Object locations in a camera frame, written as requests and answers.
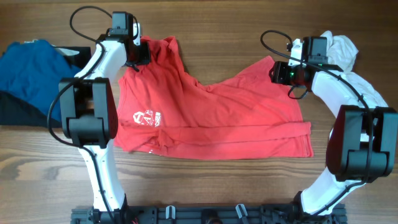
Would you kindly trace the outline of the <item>red t-shirt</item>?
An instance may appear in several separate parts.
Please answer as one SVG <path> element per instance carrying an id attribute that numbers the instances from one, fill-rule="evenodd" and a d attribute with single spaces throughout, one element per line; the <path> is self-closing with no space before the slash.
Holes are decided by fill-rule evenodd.
<path id="1" fill-rule="evenodd" d="M 203 85 L 185 71 L 175 37 L 141 41 L 151 61 L 119 80 L 117 147 L 198 160 L 313 156 L 311 124 L 269 78 L 272 57 Z"/>

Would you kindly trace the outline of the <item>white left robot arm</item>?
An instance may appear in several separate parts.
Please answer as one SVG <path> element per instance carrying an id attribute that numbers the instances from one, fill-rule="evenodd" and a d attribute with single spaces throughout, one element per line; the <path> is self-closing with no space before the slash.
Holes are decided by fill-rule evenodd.
<path id="1" fill-rule="evenodd" d="M 101 35 L 96 50 L 84 69 L 74 78 L 59 83 L 64 135 L 68 145 L 77 147 L 85 160 L 93 206 L 74 209 L 72 223 L 132 223 L 134 215 L 118 179 L 113 140 L 118 131 L 118 114 L 111 82 L 118 70 L 136 70 L 150 62 L 147 43 L 128 35 Z"/>

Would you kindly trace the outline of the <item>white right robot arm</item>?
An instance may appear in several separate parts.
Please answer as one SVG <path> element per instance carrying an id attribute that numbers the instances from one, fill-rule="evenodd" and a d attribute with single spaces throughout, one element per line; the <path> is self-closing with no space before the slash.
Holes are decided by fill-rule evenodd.
<path id="1" fill-rule="evenodd" d="M 297 194 L 305 218 L 329 215 L 353 190 L 388 176 L 394 168 L 397 111 L 365 99 L 337 65 L 276 62 L 273 83 L 302 87 L 323 100 L 336 117 L 326 148 L 326 168 Z"/>

